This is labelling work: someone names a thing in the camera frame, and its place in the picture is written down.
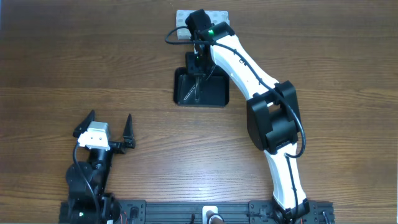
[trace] tabletop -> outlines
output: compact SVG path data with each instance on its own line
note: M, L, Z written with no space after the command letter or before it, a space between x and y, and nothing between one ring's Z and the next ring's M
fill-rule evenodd
M201 8L228 11L247 53L296 87L307 197L333 202L337 223L395 223L398 2L388 0L3 1L0 222L58 221L72 132L92 109L112 139L132 114L137 147L115 156L108 180L117 198L271 199L233 82L224 108L173 102L174 71L192 47L164 37L178 9Z

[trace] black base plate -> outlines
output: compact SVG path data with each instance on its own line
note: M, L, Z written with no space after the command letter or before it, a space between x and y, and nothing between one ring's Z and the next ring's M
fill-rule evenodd
M196 84L193 75L187 75L186 68L178 68L174 77L174 102L179 106L224 107L229 101L229 76L220 67L214 69L207 80L200 82L195 97L192 87Z
M146 202L145 200L121 200L123 224L189 224L192 214L194 224L202 224L201 212L205 205L215 205L218 213L227 224L276 224L272 218L262 218L259 214L270 214L272 201L247 202ZM333 204L310 201L310 212L302 217L304 224L335 224Z

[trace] cable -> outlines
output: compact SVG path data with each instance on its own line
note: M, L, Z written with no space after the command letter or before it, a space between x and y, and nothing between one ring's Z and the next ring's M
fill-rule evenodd
M283 96L281 96L278 92L276 92L273 88L271 88L270 86L268 86L267 84L264 83L264 81L262 81L262 79L260 78L260 76L256 73L256 71L254 71L254 69L252 68L252 66L249 64L249 62L236 50L236 49L232 49L231 47L228 47L227 45L223 45L223 44L219 44L215 41L203 41L203 40L193 40L193 41L183 41L183 42L172 42L169 41L169 37L177 30L179 29L188 29L187 26L180 26L177 28L174 28L173 30L171 30L165 38L165 42L168 44L172 44L172 45L192 45L192 44L205 44L205 45L216 45L219 47L223 47L227 50L232 51L234 54L236 54L241 60L242 62L248 66L248 68L250 69L250 71L253 73L253 75L257 78L257 80L259 81L259 83L261 85L263 85L264 87L266 87L272 94L274 94L276 96L276 98L278 100L280 100L280 102L287 108L287 111L290 112L290 114L293 116L293 119L295 121L295 124L298 127L298 130L301 133L301 139L302 139L302 145L301 145L301 149L300 152L297 155L291 155L288 153L285 153L285 157L290 157L290 158L299 158L303 155L304 150L305 150L305 146L306 146L306 138L305 138L305 132L303 129L303 126L299 120L299 117L297 117L297 114L294 113L294 110L290 107L290 105L286 102L285 98L283 98Z
M76 146L75 146L75 149L73 150L73 162L74 162L75 165L77 166L77 171L78 171L78 173L80 174L81 178L83 178L83 180L85 181L85 183L86 183L88 189L89 189L90 192L91 192L91 196L93 197L94 204L95 204L95 210L96 210L96 214L97 214L97 216L96 216L96 223L98 223L98 219L99 219L99 217L100 217L100 203L98 202L98 199L95 197L95 194L94 194L94 192L93 192L93 189L92 189L91 186L90 186L90 183L88 182L88 180L87 180L85 174L83 173L83 170L81 169L79 163L77 162L77 159L76 159L76 152L77 152L77 149L78 149L78 148L79 148L79 143L77 142L77 143L76 143Z

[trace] wood grain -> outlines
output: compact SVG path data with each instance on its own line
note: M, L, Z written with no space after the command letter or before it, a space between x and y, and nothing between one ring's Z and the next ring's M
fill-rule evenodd
M308 198L334 202L337 223L395 223L398 2L359 0L3 1L0 222L57 222L72 131L91 109L113 139L133 117L137 147L114 158L108 182L118 198L270 199L236 86L225 108L172 101L190 47L164 35L177 9L203 7L229 11L250 56L296 86Z

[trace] white block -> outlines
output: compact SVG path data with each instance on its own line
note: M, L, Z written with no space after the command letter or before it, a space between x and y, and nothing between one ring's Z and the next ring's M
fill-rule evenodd
M191 12L195 12L195 10L177 10L175 16L175 26L186 26L185 20L188 18ZM229 17L227 11L205 11L206 14L209 15L210 21L215 25L220 22L226 22L229 25ZM177 30L177 38L178 40L186 40L191 37L191 33L189 33L188 29L179 29Z

